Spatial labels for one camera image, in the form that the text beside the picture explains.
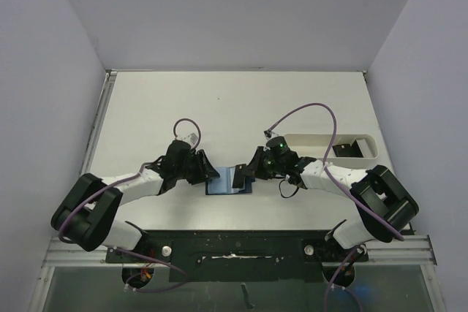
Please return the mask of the blue leather card holder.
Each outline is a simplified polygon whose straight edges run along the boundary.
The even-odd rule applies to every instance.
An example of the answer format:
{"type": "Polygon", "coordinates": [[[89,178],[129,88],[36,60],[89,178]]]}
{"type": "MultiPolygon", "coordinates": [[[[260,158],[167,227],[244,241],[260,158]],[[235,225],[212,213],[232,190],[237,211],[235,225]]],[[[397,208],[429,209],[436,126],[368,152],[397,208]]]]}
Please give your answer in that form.
{"type": "Polygon", "coordinates": [[[255,182],[254,178],[246,177],[245,187],[243,189],[234,189],[232,187],[232,181],[235,166],[216,167],[215,169],[219,172],[220,178],[205,182],[206,195],[235,195],[252,193],[252,184],[255,182]]]}

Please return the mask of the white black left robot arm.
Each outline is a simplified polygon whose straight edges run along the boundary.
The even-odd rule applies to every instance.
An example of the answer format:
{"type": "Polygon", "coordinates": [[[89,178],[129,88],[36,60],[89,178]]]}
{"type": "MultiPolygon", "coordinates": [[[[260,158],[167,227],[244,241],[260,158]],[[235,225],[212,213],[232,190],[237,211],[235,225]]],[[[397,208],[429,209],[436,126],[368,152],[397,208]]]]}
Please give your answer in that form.
{"type": "Polygon", "coordinates": [[[87,252],[99,246],[122,248],[129,259],[139,262],[148,255],[149,244],[142,229],[116,219],[119,207],[162,195],[180,180],[197,185],[219,177],[205,151],[174,140],[166,154],[143,163],[135,174],[107,178],[81,175],[52,215],[50,225],[64,243],[76,244],[87,252]]]}

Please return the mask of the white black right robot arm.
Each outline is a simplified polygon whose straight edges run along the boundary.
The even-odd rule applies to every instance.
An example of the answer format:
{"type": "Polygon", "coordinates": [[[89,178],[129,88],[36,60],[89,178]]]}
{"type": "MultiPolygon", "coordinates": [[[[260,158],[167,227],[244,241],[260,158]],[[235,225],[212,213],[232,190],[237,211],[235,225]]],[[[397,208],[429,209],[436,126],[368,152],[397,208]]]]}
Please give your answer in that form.
{"type": "Polygon", "coordinates": [[[299,156],[284,137],[274,137],[257,147],[244,174],[262,180],[279,177],[300,189],[325,191],[354,202],[358,216],[332,229],[325,242],[326,253],[335,260],[370,240],[403,240],[401,231],[419,213],[417,202],[387,167],[350,169],[299,156]]]}

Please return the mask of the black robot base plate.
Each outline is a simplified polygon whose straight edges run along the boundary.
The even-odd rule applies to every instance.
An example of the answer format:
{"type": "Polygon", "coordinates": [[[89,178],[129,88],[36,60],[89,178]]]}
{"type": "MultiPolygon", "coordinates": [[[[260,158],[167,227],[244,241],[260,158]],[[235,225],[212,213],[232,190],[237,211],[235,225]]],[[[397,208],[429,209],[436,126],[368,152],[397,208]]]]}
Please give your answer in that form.
{"type": "Polygon", "coordinates": [[[334,265],[367,262],[326,239],[325,230],[149,230],[134,251],[173,265],[169,280],[191,282],[320,282],[334,265]]]}

